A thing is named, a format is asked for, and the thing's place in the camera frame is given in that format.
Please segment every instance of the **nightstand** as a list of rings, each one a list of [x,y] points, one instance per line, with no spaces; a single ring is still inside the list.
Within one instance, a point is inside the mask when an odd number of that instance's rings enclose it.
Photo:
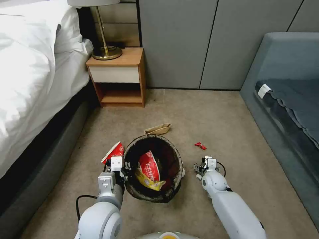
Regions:
[[[122,56],[113,60],[86,62],[97,98],[104,106],[145,105],[144,51],[141,47],[122,49]]]

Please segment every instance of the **gold lamp base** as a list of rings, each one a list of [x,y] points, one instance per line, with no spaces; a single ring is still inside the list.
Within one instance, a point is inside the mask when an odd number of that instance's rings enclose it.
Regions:
[[[108,46],[108,54],[105,52],[103,47],[94,48],[92,57],[97,60],[112,60],[122,55],[121,48],[116,46]]]

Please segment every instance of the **brown paper bag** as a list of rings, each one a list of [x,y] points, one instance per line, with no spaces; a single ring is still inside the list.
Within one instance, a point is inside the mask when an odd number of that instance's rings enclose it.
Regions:
[[[171,123],[165,123],[165,124],[160,124],[158,126],[148,128],[144,131],[144,134],[165,134],[169,131],[170,127],[172,126]]]

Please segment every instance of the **bed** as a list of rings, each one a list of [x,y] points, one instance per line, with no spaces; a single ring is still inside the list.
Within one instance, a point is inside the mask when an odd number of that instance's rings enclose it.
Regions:
[[[319,230],[318,79],[319,33],[267,33],[240,94]]]
[[[1,8],[0,21],[0,231],[13,238],[58,181],[85,123],[93,46],[66,0]]]

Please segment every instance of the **red paper cup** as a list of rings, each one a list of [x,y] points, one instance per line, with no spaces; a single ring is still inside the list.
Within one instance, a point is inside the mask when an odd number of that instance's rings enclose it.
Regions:
[[[119,141],[117,142],[104,156],[101,163],[106,163],[106,161],[110,160],[113,156],[123,156],[124,153],[124,147],[122,143]]]

